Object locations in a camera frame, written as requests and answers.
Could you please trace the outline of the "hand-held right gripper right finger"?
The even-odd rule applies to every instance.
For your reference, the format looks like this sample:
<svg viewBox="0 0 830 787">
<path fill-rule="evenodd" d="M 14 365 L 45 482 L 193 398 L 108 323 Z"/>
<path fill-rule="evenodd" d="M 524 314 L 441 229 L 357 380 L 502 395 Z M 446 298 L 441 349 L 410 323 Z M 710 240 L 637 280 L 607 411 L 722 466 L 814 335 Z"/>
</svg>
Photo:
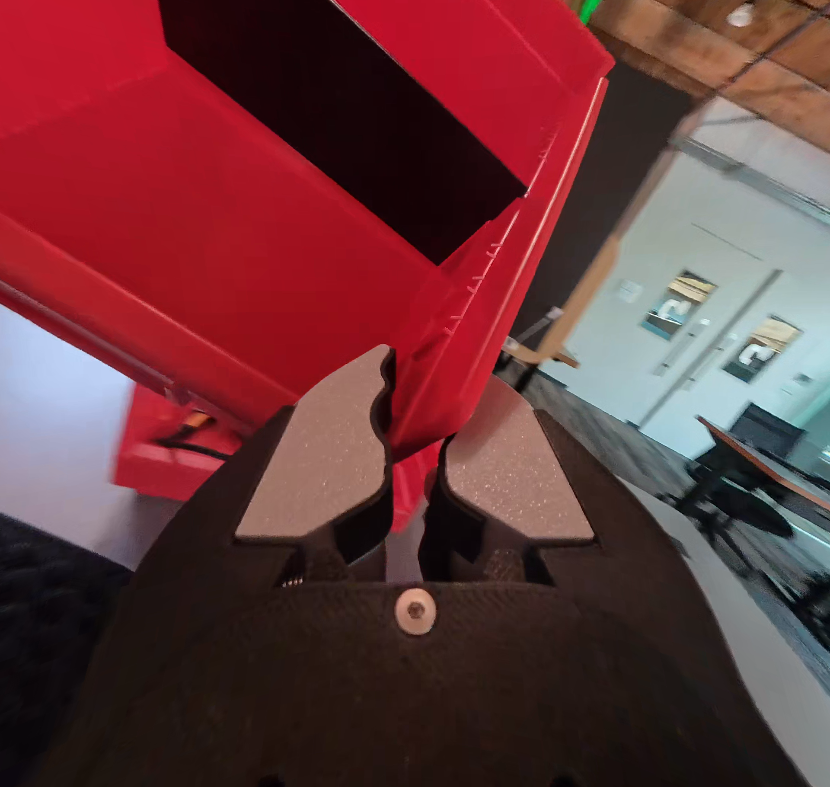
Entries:
<svg viewBox="0 0 830 787">
<path fill-rule="evenodd" d="M 498 377 L 447 438 L 424 515 L 426 581 L 552 581 L 543 553 L 595 533 L 531 405 Z"/>
</svg>

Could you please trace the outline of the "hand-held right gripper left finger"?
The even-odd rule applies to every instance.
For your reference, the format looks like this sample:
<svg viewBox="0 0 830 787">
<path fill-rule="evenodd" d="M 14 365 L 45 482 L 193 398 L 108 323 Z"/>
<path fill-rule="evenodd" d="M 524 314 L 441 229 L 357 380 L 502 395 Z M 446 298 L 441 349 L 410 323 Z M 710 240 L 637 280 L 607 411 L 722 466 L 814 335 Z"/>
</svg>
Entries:
<svg viewBox="0 0 830 787">
<path fill-rule="evenodd" d="M 280 546 L 345 565 L 386 565 L 393 522 L 387 432 L 395 350 L 378 345 L 297 402 L 234 533 L 242 547 Z"/>
</svg>

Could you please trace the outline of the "wooden office table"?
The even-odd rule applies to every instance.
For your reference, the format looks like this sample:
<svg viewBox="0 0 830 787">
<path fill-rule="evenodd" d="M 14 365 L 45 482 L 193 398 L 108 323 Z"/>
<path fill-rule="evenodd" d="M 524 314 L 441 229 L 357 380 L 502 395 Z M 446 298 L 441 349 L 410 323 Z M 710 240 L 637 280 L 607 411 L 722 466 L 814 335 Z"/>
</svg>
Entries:
<svg viewBox="0 0 830 787">
<path fill-rule="evenodd" d="M 829 492 L 799 470 L 795 470 L 771 454 L 762 452 L 740 441 L 734 434 L 723 430 L 700 416 L 697 420 L 714 440 L 714 458 L 705 465 L 703 475 L 718 481 L 730 474 L 751 474 L 757 487 L 777 486 L 779 491 L 800 497 L 802 505 L 814 507 L 823 517 L 829 516 Z"/>
</svg>

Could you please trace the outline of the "black office chair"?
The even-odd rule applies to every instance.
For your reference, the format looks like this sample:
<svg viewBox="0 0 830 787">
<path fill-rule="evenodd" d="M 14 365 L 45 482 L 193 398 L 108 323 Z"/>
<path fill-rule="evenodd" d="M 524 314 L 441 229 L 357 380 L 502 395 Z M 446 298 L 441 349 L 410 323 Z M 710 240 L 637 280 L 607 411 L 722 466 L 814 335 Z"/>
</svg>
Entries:
<svg viewBox="0 0 830 787">
<path fill-rule="evenodd" d="M 784 461 L 794 450 L 804 431 L 755 404 L 749 404 L 729 428 L 730 435 L 745 447 L 776 461 Z M 760 498 L 770 495 L 774 482 L 750 466 L 723 442 L 686 464 L 695 482 L 675 507 L 686 515 L 696 515 L 703 502 L 709 502 L 729 518 L 746 523 L 781 539 L 792 539 L 791 524 Z"/>
</svg>

